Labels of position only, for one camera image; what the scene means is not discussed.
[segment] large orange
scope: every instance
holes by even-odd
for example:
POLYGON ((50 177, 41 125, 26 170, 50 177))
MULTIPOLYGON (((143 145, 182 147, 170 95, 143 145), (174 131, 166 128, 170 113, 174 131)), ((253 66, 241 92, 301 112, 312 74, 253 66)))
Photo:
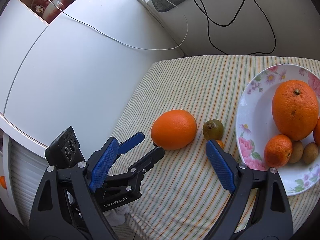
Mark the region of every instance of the large orange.
POLYGON ((294 141, 307 137, 316 126, 319 107, 307 83, 289 80, 280 84, 272 100, 272 116, 279 131, 294 141))
POLYGON ((292 142, 288 136, 272 137, 264 148, 264 160, 269 167, 279 168, 287 164, 292 154, 292 142))
POLYGON ((316 124, 316 127, 313 130, 313 139, 315 140, 316 144, 320 146, 320 118, 316 124))
POLYGON ((177 150, 185 147, 197 132, 196 119, 185 110, 165 112, 153 123, 151 138, 165 150, 177 150))

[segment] black camera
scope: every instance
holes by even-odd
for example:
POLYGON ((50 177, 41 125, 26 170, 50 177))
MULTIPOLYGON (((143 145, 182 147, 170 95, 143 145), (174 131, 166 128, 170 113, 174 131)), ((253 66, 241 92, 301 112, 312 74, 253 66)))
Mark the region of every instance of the black camera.
POLYGON ((84 161, 80 144, 72 126, 62 132, 45 150, 45 158, 49 165, 57 169, 71 168, 78 162, 84 161))

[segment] striped tablecloth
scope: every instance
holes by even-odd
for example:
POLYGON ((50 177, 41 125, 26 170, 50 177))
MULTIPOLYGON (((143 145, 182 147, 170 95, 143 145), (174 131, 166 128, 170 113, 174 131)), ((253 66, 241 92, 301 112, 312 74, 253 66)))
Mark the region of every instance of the striped tablecloth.
MULTIPOLYGON (((280 63, 308 68, 319 76, 320 62, 304 58, 265 56, 196 56, 154 63, 129 101, 113 136, 124 141, 137 131, 146 139, 123 155, 109 174, 127 167, 153 148, 153 121, 171 109, 194 115, 198 130, 194 141, 165 157, 145 175, 142 197, 130 204, 127 223, 143 239, 203 239, 230 196, 205 155, 202 125, 210 119, 224 124, 225 151, 240 161, 236 146, 237 103, 249 81, 263 69, 280 63)), ((238 229, 245 227, 254 203, 252 191, 238 229)), ((289 197, 294 231, 306 220, 320 197, 317 183, 310 190, 289 197)))

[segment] camera lens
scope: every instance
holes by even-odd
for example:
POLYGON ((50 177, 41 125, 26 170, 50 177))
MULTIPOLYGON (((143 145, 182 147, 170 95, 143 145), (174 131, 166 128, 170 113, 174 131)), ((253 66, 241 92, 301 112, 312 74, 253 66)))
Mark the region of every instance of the camera lens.
POLYGON ((78 144, 77 138, 74 135, 72 136, 72 138, 73 138, 73 141, 75 142, 75 144, 77 145, 78 144))
POLYGON ((75 147, 75 144, 73 143, 73 141, 71 139, 69 139, 69 146, 70 146, 71 151, 73 153, 75 153, 76 147, 75 147))
POLYGON ((67 158, 71 161, 72 160, 71 152, 67 147, 65 148, 65 153, 67 158))

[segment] black cable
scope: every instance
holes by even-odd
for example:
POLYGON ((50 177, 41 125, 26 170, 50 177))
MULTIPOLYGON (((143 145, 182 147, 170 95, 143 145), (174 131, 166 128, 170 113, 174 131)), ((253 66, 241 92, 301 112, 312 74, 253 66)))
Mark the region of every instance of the black cable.
POLYGON ((207 14, 207 12, 206 12, 206 10, 205 10, 205 7, 204 7, 204 5, 203 5, 203 2, 202 2, 201 0, 200 0, 200 1, 201 1, 202 5, 203 5, 203 7, 204 7, 204 11, 203 11, 203 10, 201 9, 201 7, 198 5, 198 3, 196 2, 196 0, 193 0, 193 1, 194 1, 195 4, 198 6, 198 8, 202 11, 202 13, 204 13, 204 15, 206 15, 206 17, 207 17, 210 21, 212 21, 215 25, 218 25, 218 26, 220 26, 220 27, 227 27, 227 26, 231 25, 231 24, 235 21, 235 19, 237 18, 238 13, 240 12, 240 10, 241 10, 241 8, 242 8, 245 0, 242 1, 242 3, 241 3, 241 5, 240 5, 240 7, 239 7, 239 9, 238 9, 238 11, 237 11, 237 13, 236 13, 236 15, 235 15, 235 16, 233 17, 233 19, 232 19, 232 21, 229 22, 228 24, 225 24, 225 25, 222 25, 222 24, 219 24, 219 23, 214 22, 214 21, 208 16, 208 14, 207 14))
MULTIPOLYGON (((239 9, 238 9, 235 17, 233 18, 233 20, 232 20, 229 24, 227 24, 227 25, 225 25, 225 26, 217 24, 216 22, 214 22, 214 21, 208 16, 207 11, 206 11, 205 6, 204 6, 204 3, 202 2, 202 0, 200 0, 200 2, 201 2, 202 6, 203 6, 203 8, 204 8, 204 11, 200 8, 200 6, 199 6, 198 3, 196 2, 196 0, 193 0, 193 1, 194 1, 194 3, 198 6, 198 8, 202 11, 202 13, 206 16, 206 18, 207 18, 208 38, 209 38, 209 41, 210 41, 211 45, 212 45, 215 49, 219 50, 220 52, 222 52, 222 53, 224 53, 224 54, 226 54, 226 55, 229 55, 229 54, 223 52, 222 50, 218 49, 216 46, 213 45, 213 43, 212 43, 212 41, 211 41, 211 38, 210 38, 210 32, 209 32, 209 20, 210 20, 211 22, 213 22, 214 24, 218 25, 218 26, 222 26, 222 27, 229 26, 229 25, 232 24, 232 23, 234 22, 234 20, 236 19, 239 11, 241 10, 241 8, 242 8, 242 6, 243 6, 243 4, 244 4, 244 0, 243 0, 243 2, 242 2, 241 6, 239 7, 239 9)), ((264 15, 265 18, 267 19, 268 24, 269 24, 269 26, 270 26, 270 28, 271 28, 271 31, 272 31, 272 34, 273 34, 273 38, 274 38, 274 40, 275 40, 275 45, 274 45, 274 47, 273 47, 273 49, 272 49, 271 52, 268 52, 268 53, 265 53, 265 52, 253 52, 253 53, 247 54, 247 56, 253 55, 253 54, 257 54, 257 53, 264 54, 264 55, 269 55, 269 54, 271 54, 271 53, 276 49, 276 43, 277 43, 277 42, 276 42, 276 35, 275 35, 274 31, 273 31, 273 28, 272 28, 272 26, 271 26, 271 23, 270 23, 268 17, 267 17, 266 14, 264 13, 264 11, 261 9, 261 7, 258 5, 258 3, 257 3, 255 0, 253 0, 253 1, 255 2, 255 4, 258 6, 258 8, 260 9, 260 11, 262 11, 263 15, 264 15)))

